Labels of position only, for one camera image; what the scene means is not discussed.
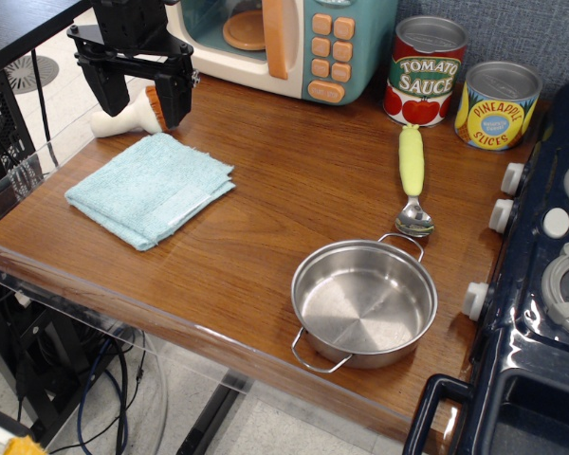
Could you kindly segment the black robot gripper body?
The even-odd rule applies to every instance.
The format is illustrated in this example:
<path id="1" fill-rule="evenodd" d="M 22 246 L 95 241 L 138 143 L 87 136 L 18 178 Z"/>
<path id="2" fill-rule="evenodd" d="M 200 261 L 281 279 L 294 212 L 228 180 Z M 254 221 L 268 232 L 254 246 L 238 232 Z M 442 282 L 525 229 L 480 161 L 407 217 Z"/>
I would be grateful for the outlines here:
<path id="1" fill-rule="evenodd" d="M 98 73 L 191 75 L 191 45 L 168 29 L 167 8 L 175 1 L 93 1 L 97 24 L 76 26 L 67 35 L 78 65 Z"/>

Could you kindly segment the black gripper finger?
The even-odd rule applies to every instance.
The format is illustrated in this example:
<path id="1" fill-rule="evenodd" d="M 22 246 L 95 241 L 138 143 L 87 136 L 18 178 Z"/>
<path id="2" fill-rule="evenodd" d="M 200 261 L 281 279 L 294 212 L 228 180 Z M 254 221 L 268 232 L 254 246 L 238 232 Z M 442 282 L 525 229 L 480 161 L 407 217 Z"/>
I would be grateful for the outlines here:
<path id="1" fill-rule="evenodd" d="M 80 61 L 84 77 L 102 110 L 116 116 L 129 103 L 130 97 L 124 75 L 108 62 Z"/>
<path id="2" fill-rule="evenodd" d="M 177 127 L 192 109 L 194 71 L 155 76 L 155 88 L 168 130 Z"/>

